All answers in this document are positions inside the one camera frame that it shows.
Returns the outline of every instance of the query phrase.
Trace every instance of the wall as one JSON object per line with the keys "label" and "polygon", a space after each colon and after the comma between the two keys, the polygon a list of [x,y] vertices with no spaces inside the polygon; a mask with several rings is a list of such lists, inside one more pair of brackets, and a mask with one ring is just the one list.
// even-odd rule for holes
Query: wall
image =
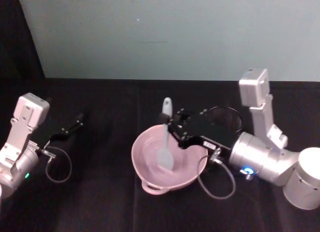
{"label": "wall", "polygon": [[20,0],[47,77],[320,81],[320,0]]}

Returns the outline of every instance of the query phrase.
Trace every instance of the black cloth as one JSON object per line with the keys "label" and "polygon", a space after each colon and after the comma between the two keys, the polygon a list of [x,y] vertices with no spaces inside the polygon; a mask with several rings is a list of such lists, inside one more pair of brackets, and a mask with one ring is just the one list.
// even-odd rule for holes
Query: black cloth
{"label": "black cloth", "polygon": [[0,77],[45,77],[19,0],[0,0]]}
{"label": "black cloth", "polygon": [[[30,177],[2,202],[0,231],[320,231],[319,208],[297,209],[281,188],[257,178],[237,176],[235,195],[223,201],[208,197],[198,182],[160,196],[143,191],[131,146],[157,124],[163,99],[171,97],[174,111],[233,107],[242,114],[245,131],[252,132],[237,82],[0,81],[1,144],[17,99],[26,92],[52,97],[39,137],[47,136],[51,127],[69,124],[81,111],[89,111],[89,117],[79,134],[57,144],[71,155],[71,179],[65,184],[48,181],[47,158],[42,156]],[[274,120],[289,137],[288,149],[320,147],[320,84],[272,82],[271,92]],[[231,188],[216,166],[207,165],[202,178],[216,194]]]}

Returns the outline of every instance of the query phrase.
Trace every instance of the bowl handle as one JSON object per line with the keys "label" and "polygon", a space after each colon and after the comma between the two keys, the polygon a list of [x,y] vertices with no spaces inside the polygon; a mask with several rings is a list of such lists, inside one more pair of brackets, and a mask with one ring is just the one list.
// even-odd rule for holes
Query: bowl handle
{"label": "bowl handle", "polygon": [[154,185],[149,184],[145,180],[141,181],[141,186],[145,192],[153,194],[153,195],[161,195],[161,194],[167,193],[169,191],[169,189],[166,187],[159,187],[159,186],[155,187]]}

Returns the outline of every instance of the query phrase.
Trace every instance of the pink bowl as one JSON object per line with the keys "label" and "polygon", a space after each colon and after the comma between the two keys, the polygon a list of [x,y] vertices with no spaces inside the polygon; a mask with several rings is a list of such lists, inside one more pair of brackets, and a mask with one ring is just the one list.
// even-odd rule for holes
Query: pink bowl
{"label": "pink bowl", "polygon": [[[142,188],[153,195],[183,188],[197,178],[197,164],[208,154],[201,146],[188,149],[178,147],[178,142],[169,135],[168,147],[174,158],[173,170],[158,166],[157,151],[164,145],[164,126],[153,126],[135,140],[131,158],[134,169],[142,180]],[[200,173],[204,170],[207,158],[200,163]]]}

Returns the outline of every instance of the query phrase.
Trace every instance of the gray cable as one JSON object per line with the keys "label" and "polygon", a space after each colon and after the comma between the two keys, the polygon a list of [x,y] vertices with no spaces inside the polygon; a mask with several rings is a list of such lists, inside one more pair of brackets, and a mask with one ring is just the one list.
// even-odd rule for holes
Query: gray cable
{"label": "gray cable", "polygon": [[54,182],[54,183],[64,183],[64,182],[66,182],[69,178],[70,178],[70,176],[71,176],[71,174],[72,174],[72,162],[71,162],[71,159],[70,159],[70,157],[69,157],[69,155],[64,151],[64,150],[62,150],[62,149],[60,149],[60,148],[57,148],[57,147],[52,147],[52,146],[48,146],[47,148],[52,148],[52,149],[56,149],[56,150],[59,150],[59,151],[61,151],[62,153],[64,153],[65,155],[66,155],[66,157],[68,158],[68,160],[69,160],[69,163],[70,163],[70,172],[69,172],[69,174],[68,174],[68,176],[65,178],[65,179],[63,179],[63,180],[55,180],[55,179],[53,179],[50,175],[49,175],[49,173],[48,173],[48,167],[49,167],[49,164],[51,163],[51,158],[48,160],[48,163],[46,164],[46,167],[45,167],[45,174],[46,174],[46,176],[48,177],[48,179],[49,180],[51,180],[52,182]]}
{"label": "gray cable", "polygon": [[230,198],[234,193],[235,193],[235,190],[236,190],[236,181],[235,181],[235,178],[233,176],[233,174],[231,173],[231,171],[228,169],[227,166],[225,166],[223,163],[217,163],[219,165],[221,165],[222,168],[225,169],[225,171],[227,172],[227,174],[229,175],[230,179],[231,179],[231,182],[232,182],[232,192],[230,194],[228,194],[227,196],[222,196],[222,197],[219,197],[219,196],[215,196],[213,195],[204,185],[204,183],[202,182],[201,178],[200,178],[200,163],[202,160],[204,160],[205,158],[208,158],[209,155],[206,155],[206,156],[203,156],[199,162],[198,162],[198,165],[197,165],[197,178],[198,178],[198,181],[201,185],[201,187],[204,189],[204,191],[211,197],[211,198],[214,198],[214,199],[227,199],[227,198]]}

